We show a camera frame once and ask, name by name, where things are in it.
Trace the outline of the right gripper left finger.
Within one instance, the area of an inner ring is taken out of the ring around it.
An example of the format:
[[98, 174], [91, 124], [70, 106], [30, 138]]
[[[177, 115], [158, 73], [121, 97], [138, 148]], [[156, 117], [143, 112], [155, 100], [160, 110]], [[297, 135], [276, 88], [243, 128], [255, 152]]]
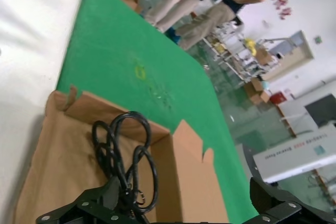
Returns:
[[113, 223], [121, 220], [115, 211], [120, 182], [112, 177], [104, 186], [85, 190], [75, 201], [41, 215], [36, 223]]

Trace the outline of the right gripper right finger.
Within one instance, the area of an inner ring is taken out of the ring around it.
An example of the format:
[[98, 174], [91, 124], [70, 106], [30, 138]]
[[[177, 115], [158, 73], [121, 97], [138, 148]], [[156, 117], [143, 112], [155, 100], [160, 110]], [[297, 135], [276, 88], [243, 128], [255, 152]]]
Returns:
[[250, 180], [250, 200], [258, 212], [258, 223], [302, 223], [302, 207], [291, 194], [259, 178]]

